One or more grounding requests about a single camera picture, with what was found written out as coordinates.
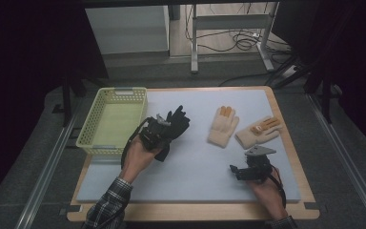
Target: black glove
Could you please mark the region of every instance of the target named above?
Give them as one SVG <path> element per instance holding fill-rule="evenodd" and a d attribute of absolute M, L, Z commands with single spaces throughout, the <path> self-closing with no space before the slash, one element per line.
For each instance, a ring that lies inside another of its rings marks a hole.
<path fill-rule="evenodd" d="M 190 120 L 182 112 L 183 106 L 179 106 L 174 113 L 168 112 L 165 119 L 158 116 L 157 119 L 150 118 L 147 127 L 139 133 L 139 137 L 147 150 L 162 148 L 155 159 L 164 161 L 169 153 L 170 143 L 181 136 L 190 126 Z"/>

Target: basket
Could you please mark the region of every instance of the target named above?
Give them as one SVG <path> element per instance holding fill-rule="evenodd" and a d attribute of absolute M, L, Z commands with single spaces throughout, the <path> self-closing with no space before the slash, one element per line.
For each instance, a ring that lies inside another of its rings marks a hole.
<path fill-rule="evenodd" d="M 76 140 L 90 155 L 121 156 L 147 111 L 146 88 L 102 88 Z"/>

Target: white board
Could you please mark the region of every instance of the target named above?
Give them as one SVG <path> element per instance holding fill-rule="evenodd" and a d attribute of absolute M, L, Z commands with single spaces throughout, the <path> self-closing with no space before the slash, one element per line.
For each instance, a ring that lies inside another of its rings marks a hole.
<path fill-rule="evenodd" d="M 147 116 L 175 111 L 191 120 L 189 129 L 171 143 L 164 162 L 154 160 L 134 181 L 131 202 L 244 202 L 255 196 L 244 181 L 236 180 L 230 164 L 246 168 L 245 150 L 231 137 L 221 149 L 207 142 L 216 109 L 231 106 L 240 118 L 235 129 L 247 127 L 266 116 L 273 115 L 263 90 L 148 92 Z M 265 144 L 276 150 L 268 155 L 279 168 L 287 201 L 300 200 L 298 185 L 287 158 L 281 137 Z M 118 161 L 106 156 L 94 156 L 79 190 L 77 200 L 97 201 L 120 173 Z"/>

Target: white surface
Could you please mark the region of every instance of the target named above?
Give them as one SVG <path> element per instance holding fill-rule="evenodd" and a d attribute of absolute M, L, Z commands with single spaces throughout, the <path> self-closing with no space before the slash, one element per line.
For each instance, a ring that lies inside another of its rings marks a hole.
<path fill-rule="evenodd" d="M 86 9 L 102 54 L 169 49 L 167 6 Z"/>
<path fill-rule="evenodd" d="M 220 92 L 148 92 L 147 116 L 183 111 L 191 120 L 189 129 L 172 142 L 164 162 L 154 160 L 135 180 L 132 190 L 134 201 L 253 201 L 255 197 L 244 181 L 236 180 L 230 164 L 246 168 L 245 150 L 234 136 L 221 149 L 207 142 L 216 109 L 231 106 L 240 118 L 235 133 L 265 115 L 273 115 L 267 96 L 262 90 Z M 280 169 L 288 201 L 300 200 L 281 137 L 263 146 L 277 153 L 268 155 L 271 163 Z M 95 156 L 82 183 L 77 200 L 96 201 L 118 176 L 120 165 Z"/>

